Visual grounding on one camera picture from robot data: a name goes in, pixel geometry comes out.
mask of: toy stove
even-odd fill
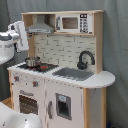
[[[33,70],[33,71],[41,72],[41,73],[46,73],[46,72],[48,72],[54,68],[57,68],[57,67],[58,67],[58,65],[47,64],[47,63],[41,63],[40,66],[37,66],[34,68],[28,67],[26,64],[18,66],[18,68],[21,68],[21,69]]]
[[[23,63],[16,66],[15,71],[11,71],[15,111],[37,114],[44,122],[45,82],[38,73],[44,74],[57,67],[58,65],[41,63],[40,66],[32,68]]]

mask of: white robot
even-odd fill
[[[8,29],[0,33],[0,65],[13,58],[14,44],[17,52],[29,49],[24,22],[10,24]],[[42,128],[42,124],[38,115],[18,113],[0,103],[0,128]]]

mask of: faucet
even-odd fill
[[[88,55],[91,57],[92,65],[95,65],[95,59],[94,59],[94,56],[92,55],[92,53],[89,52],[89,51],[82,51],[82,52],[80,53],[79,62],[78,62],[78,64],[77,64],[77,67],[78,67],[79,69],[81,69],[81,70],[87,68],[87,62],[86,62],[86,63],[83,63],[83,62],[82,62],[82,56],[83,56],[85,53],[88,54]]]

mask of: control panel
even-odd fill
[[[11,82],[12,85],[23,86],[25,88],[32,88],[36,91],[44,90],[43,77],[29,73],[11,71]]]
[[[80,32],[88,33],[87,14],[80,14]]]

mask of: oven door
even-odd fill
[[[57,32],[80,33],[80,14],[56,15]]]
[[[44,93],[13,85],[14,110],[20,113],[39,115],[44,124]]]

